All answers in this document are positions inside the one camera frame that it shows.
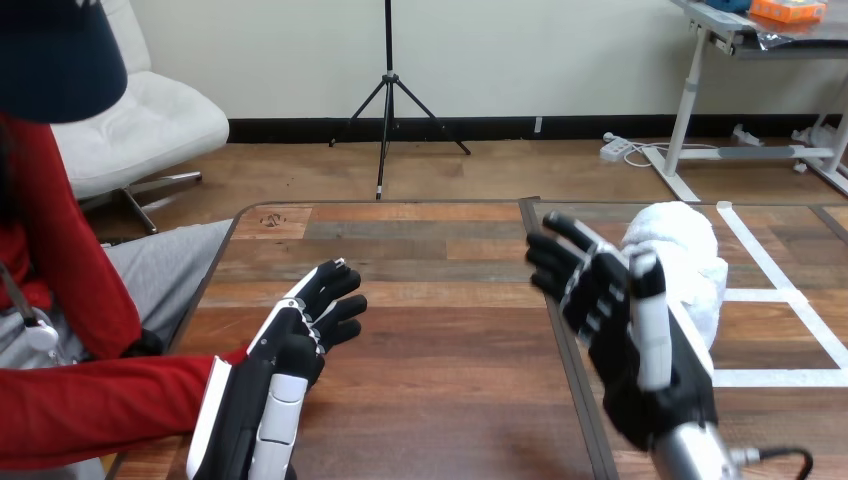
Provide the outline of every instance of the lanyard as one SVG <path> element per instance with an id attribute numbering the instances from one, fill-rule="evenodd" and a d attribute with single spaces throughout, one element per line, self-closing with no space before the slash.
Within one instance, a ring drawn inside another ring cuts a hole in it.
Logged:
<path id="1" fill-rule="evenodd" d="M 32 306 L 30 306 L 21 289 L 18 288 L 18 284 L 15 283 L 15 279 L 12 278 L 12 274 L 9 273 L 9 269 L 6 268 L 3 262 L 0 262 L 0 277 L 3 277 L 3 286 L 6 289 L 6 295 L 9 296 L 12 304 L 18 309 L 18 312 L 20 312 L 24 319 L 24 326 L 27 328 L 38 327 L 38 318 L 36 318 Z"/>

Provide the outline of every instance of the wooden tabletop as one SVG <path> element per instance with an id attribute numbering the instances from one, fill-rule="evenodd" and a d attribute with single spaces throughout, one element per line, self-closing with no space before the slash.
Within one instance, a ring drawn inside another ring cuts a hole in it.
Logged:
<path id="1" fill-rule="evenodd" d="M 656 478 L 650 460 L 599 413 L 603 390 L 585 350 L 551 322 L 551 306 L 528 285 L 523 262 L 525 230 L 538 228 L 547 211 L 617 241 L 644 207 L 532 200 L 254 206 L 236 219 L 177 352 L 246 343 L 297 279 L 345 257 L 362 273 L 369 309 L 362 335 L 330 353 L 307 398 L 294 456 L 301 478 Z M 773 289 L 715 206 L 697 208 L 730 264 L 728 288 Z M 801 303 L 848 345 L 848 207 L 734 211 Z M 725 302 L 711 350 L 718 375 L 789 372 L 791 379 L 814 371 L 842 383 L 723 385 L 716 388 L 719 428 L 731 446 L 807 447 L 816 457 L 812 478 L 845 478 L 848 374 L 835 363 L 838 348 L 826 351 L 821 329 L 813 335 L 795 307 Z M 189 441 L 168 438 L 130 452 L 114 478 L 182 480 Z M 794 478 L 799 468 L 800 459 L 789 458 L 746 474 Z"/>
<path id="2" fill-rule="evenodd" d="M 234 223 L 176 353 L 250 341 L 330 258 L 362 274 L 362 335 L 307 397 L 300 478 L 594 476 L 518 202 L 266 204 Z M 189 441 L 130 452 L 115 478 L 183 479 Z"/>

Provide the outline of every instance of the white desk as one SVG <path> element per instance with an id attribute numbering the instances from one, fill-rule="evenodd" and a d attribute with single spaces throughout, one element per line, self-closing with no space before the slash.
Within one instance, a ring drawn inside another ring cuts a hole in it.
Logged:
<path id="1" fill-rule="evenodd" d="M 755 35 L 754 25 L 744 17 L 716 10 L 704 3 L 691 0 L 671 0 L 683 9 L 690 18 L 691 25 L 697 31 L 698 41 L 689 77 L 683 87 L 683 96 L 668 153 L 664 156 L 656 148 L 645 148 L 643 153 L 654 169 L 665 181 L 675 196 L 685 202 L 698 202 L 699 198 L 677 174 L 680 160 L 708 159 L 746 159 L 773 160 L 778 158 L 796 158 L 805 162 L 816 173 L 830 182 L 843 194 L 848 195 L 848 178 L 839 171 L 840 160 L 848 146 L 848 109 L 843 113 L 842 122 L 836 132 L 833 148 L 807 148 L 791 145 L 786 147 L 724 147 L 683 149 L 686 129 L 692 116 L 692 107 L 698 95 L 698 82 L 701 78 L 704 52 L 708 44 L 715 45 L 727 55 L 739 59 L 848 59 L 848 47 L 845 48 L 783 48 L 762 50 L 759 45 L 750 42 Z"/>

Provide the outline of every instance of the red sleeve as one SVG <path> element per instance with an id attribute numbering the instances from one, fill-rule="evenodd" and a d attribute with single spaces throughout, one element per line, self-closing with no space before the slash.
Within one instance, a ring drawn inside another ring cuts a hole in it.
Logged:
<path id="1" fill-rule="evenodd" d="M 212 358 L 0 370 L 0 470 L 59 467 L 192 431 Z"/>
<path id="2" fill-rule="evenodd" d="M 49 125 L 0 116 L 32 261 L 85 348 L 118 358 L 141 334 L 138 310 L 71 191 Z"/>

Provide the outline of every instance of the orange box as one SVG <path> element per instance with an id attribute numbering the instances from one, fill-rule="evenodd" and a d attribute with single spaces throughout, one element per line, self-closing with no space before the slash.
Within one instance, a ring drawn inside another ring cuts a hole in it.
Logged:
<path id="1" fill-rule="evenodd" d="M 817 0 L 754 0 L 748 11 L 778 22 L 797 23 L 821 21 L 826 10 L 827 4 Z"/>

